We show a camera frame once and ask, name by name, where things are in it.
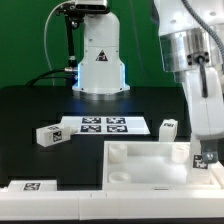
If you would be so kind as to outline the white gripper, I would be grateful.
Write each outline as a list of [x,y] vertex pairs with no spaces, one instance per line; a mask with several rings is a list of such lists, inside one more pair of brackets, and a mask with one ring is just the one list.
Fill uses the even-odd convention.
[[183,89],[186,96],[192,134],[201,141],[203,162],[218,161],[218,142],[224,137],[224,101],[218,72],[206,69],[208,96],[202,96],[202,81],[198,69],[184,73]]

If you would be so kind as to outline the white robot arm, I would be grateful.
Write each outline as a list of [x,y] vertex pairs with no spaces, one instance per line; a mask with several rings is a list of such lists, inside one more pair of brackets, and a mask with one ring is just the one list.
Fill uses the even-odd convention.
[[[224,0],[152,1],[163,69],[183,86],[202,161],[215,163],[217,141],[224,138]],[[84,14],[84,57],[73,91],[99,97],[129,90],[119,58],[119,20],[107,0],[76,0],[75,8]]]

